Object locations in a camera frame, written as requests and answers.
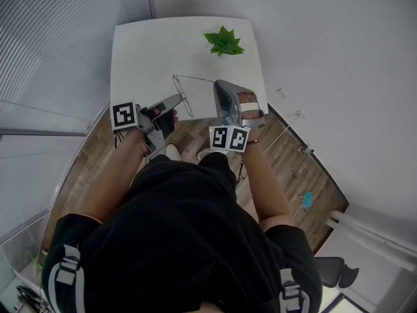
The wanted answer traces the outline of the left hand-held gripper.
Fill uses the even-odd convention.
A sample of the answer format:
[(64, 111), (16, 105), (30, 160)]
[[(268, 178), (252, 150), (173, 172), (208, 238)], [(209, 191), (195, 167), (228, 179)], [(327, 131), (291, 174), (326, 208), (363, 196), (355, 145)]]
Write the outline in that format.
[(121, 136), (121, 132), (131, 128), (141, 130), (149, 151), (146, 157), (151, 161), (165, 147), (165, 139), (174, 131), (173, 110), (182, 100), (182, 95), (177, 93), (150, 107), (141, 107), (135, 102), (112, 105), (112, 131)]

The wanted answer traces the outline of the person's right hand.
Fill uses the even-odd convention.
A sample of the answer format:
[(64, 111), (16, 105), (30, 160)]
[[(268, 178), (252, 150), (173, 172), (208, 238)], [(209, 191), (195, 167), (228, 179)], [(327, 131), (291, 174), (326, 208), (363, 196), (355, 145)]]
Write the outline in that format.
[(250, 107), (253, 108), (253, 110), (246, 110), (241, 111), (241, 118), (243, 119), (258, 119), (262, 116), (260, 112), (260, 107), (257, 102), (256, 96), (251, 92), (243, 92), (238, 94), (238, 99), (240, 102), (240, 105), (243, 105), (245, 103), (251, 103)]

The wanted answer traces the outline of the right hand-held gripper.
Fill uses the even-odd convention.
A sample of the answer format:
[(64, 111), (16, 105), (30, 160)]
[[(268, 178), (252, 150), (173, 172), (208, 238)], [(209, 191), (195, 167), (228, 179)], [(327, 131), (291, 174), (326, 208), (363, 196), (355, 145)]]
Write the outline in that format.
[(243, 153), (248, 144), (251, 130), (265, 126), (265, 115), (259, 106), (262, 114), (260, 118), (241, 118), (241, 111), (253, 110), (253, 108), (250, 107), (251, 103), (240, 105), (238, 94), (251, 92), (255, 95), (255, 93), (224, 80), (216, 80), (213, 90), (220, 124), (209, 128), (210, 148), (216, 151)]

